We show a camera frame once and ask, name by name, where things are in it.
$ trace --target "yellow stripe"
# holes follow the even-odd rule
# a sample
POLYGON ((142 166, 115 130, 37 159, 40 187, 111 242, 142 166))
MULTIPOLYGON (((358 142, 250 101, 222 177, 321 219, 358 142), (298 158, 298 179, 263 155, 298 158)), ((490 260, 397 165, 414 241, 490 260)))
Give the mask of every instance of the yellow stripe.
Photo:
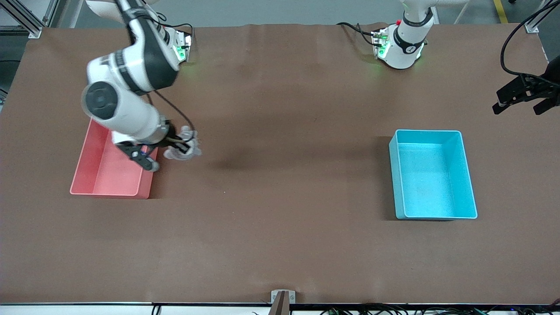
POLYGON ((508 23, 506 13, 503 10, 502 0, 494 0, 494 6, 496 6, 496 11, 498 11, 498 17, 500 18, 500 23, 508 23))

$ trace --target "pink bin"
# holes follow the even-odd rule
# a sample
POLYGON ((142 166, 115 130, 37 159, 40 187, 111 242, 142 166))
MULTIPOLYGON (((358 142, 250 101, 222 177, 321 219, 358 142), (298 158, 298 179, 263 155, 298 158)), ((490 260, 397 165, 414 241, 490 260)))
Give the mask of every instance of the pink bin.
MULTIPOLYGON (((157 149, 151 157, 155 160, 157 149)), ((153 172, 144 170, 111 141, 111 132, 90 120, 71 194, 94 198, 148 199, 153 172)))

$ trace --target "brown tabletop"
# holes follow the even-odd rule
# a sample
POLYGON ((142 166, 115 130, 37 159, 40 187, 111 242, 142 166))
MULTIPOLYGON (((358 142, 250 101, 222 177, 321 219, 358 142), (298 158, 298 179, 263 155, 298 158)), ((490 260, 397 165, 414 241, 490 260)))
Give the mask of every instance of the brown tabletop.
MULTIPOLYGON (((69 194, 86 63, 124 30, 45 29, 0 115, 2 302, 549 303, 560 294, 560 111, 494 115, 513 25, 437 25, 391 70, 340 26, 197 30, 162 93, 203 156, 161 156, 150 200, 69 194), (396 129, 462 131, 478 219, 395 218, 396 129)), ((541 74, 536 35, 507 64, 541 74)), ((163 102, 156 106, 177 124, 163 102)))

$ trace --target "blue bin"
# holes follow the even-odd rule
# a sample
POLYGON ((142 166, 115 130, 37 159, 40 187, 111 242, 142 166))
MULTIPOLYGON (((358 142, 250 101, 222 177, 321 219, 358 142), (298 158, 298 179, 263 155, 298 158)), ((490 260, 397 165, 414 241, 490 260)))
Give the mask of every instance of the blue bin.
POLYGON ((389 143, 399 219, 476 219, 459 131, 397 130, 389 143))

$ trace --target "gray floor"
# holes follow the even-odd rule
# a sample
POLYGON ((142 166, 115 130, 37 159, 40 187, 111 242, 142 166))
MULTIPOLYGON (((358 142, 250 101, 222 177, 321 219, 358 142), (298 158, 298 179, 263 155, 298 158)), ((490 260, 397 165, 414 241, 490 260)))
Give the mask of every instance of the gray floor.
MULTIPOLYGON (((83 0, 65 0, 58 27, 104 28, 121 24, 96 16, 83 0)), ((534 12, 540 0, 502 0, 509 22, 520 22, 534 12)), ((153 5, 164 13, 168 23, 189 22, 195 27, 239 26, 245 24, 336 24, 350 22, 370 24, 394 22, 402 17, 402 6, 396 0, 161 0, 153 5)), ((439 7, 439 21, 452 24, 461 7, 439 7)), ((493 0, 471 0, 461 24, 499 23, 493 0)), ((560 9, 553 11, 541 24, 540 38, 549 59, 560 55, 560 9)), ((19 59, 25 36, 0 36, 0 60, 19 59)), ((0 63, 0 88, 9 90, 17 64, 0 63)))

